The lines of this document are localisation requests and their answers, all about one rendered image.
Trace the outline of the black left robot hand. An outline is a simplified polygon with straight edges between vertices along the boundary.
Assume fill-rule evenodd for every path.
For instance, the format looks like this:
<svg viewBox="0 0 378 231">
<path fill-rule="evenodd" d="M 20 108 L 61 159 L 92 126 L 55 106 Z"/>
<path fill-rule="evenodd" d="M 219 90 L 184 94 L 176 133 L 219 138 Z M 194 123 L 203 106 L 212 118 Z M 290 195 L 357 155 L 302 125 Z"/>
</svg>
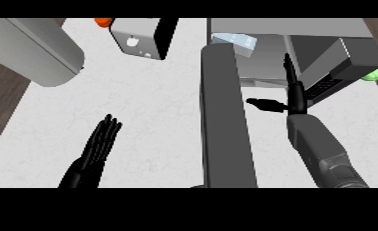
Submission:
<svg viewBox="0 0 378 231">
<path fill-rule="evenodd" d="M 98 188 L 107 159 L 123 123 L 108 114 L 100 122 L 80 158 L 73 162 L 63 177 L 61 188 Z"/>
</svg>

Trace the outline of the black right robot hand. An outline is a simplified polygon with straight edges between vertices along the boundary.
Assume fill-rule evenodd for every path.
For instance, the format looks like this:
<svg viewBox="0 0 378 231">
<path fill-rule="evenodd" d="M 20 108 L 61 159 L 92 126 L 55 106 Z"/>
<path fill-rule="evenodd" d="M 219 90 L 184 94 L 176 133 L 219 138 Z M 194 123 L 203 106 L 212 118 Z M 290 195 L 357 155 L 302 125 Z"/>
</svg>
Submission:
<svg viewBox="0 0 378 231">
<path fill-rule="evenodd" d="M 262 111 L 283 113 L 289 111 L 290 115 L 308 113 L 308 99 L 305 94 L 305 86 L 297 78 L 296 69 L 290 54 L 284 57 L 284 68 L 287 71 L 287 98 L 289 103 L 284 104 L 277 100 L 249 98 L 246 102 L 258 107 Z"/>
</svg>

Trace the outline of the grey microwave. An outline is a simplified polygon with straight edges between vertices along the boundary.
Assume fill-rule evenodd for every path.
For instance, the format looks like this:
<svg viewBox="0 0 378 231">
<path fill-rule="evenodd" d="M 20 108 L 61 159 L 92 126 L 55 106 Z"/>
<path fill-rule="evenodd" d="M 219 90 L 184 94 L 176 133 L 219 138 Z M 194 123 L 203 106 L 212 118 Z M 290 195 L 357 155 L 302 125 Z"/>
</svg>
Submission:
<svg viewBox="0 0 378 231">
<path fill-rule="evenodd" d="M 210 43 L 215 33 L 258 38 L 252 57 L 235 53 L 244 87 L 287 86 L 290 54 L 311 105 L 378 69 L 378 18 L 210 18 Z"/>
</svg>

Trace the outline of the pale blue milk carton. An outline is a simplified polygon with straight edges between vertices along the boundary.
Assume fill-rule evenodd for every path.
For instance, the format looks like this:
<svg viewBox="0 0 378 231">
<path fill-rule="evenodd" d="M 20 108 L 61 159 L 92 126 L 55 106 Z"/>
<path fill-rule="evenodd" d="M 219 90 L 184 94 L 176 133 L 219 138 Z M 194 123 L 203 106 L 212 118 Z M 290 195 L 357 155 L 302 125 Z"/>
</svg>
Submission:
<svg viewBox="0 0 378 231">
<path fill-rule="evenodd" d="M 241 33 L 215 33 L 212 35 L 212 42 L 215 44 L 231 43 L 235 53 L 250 58 L 256 48 L 258 38 Z"/>
</svg>

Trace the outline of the green object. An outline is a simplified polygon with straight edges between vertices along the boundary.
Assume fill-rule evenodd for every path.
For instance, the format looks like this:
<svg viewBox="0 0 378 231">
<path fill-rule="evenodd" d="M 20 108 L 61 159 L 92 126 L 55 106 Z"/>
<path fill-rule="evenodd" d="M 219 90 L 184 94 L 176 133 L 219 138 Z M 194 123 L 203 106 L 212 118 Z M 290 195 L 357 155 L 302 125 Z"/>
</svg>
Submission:
<svg viewBox="0 0 378 231">
<path fill-rule="evenodd" d="M 378 84 L 378 69 L 362 77 L 364 81 L 374 81 Z"/>
</svg>

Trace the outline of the grey rounded appliance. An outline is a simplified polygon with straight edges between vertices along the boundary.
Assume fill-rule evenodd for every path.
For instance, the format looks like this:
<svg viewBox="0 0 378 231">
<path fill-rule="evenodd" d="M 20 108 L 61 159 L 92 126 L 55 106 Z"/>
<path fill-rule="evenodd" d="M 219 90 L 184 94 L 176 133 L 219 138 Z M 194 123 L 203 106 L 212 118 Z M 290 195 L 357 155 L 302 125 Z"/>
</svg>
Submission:
<svg viewBox="0 0 378 231">
<path fill-rule="evenodd" d="M 54 18 L 0 18 L 0 64 L 44 87 L 80 74 L 85 52 Z"/>
</svg>

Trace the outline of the grey and black toaster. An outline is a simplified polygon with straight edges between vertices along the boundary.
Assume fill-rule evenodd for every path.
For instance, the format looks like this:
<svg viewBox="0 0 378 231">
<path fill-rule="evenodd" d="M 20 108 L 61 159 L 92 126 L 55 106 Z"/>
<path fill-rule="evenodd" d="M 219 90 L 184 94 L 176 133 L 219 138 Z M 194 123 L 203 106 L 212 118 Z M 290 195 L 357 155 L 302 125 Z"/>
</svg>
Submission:
<svg viewBox="0 0 378 231">
<path fill-rule="evenodd" d="M 165 60 L 178 27 L 178 18 L 116 18 L 110 32 L 122 51 Z"/>
</svg>

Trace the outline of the orange object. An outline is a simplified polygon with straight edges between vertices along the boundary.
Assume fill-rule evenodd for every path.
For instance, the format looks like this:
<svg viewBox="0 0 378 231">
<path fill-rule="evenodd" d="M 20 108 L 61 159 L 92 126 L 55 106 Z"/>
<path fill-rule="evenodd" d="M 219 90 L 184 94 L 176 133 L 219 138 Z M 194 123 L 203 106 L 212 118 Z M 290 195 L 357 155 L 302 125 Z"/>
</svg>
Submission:
<svg viewBox="0 0 378 231">
<path fill-rule="evenodd" d="M 103 27 L 107 28 L 111 25 L 111 22 L 114 21 L 113 18 L 97 18 L 95 22 Z"/>
</svg>

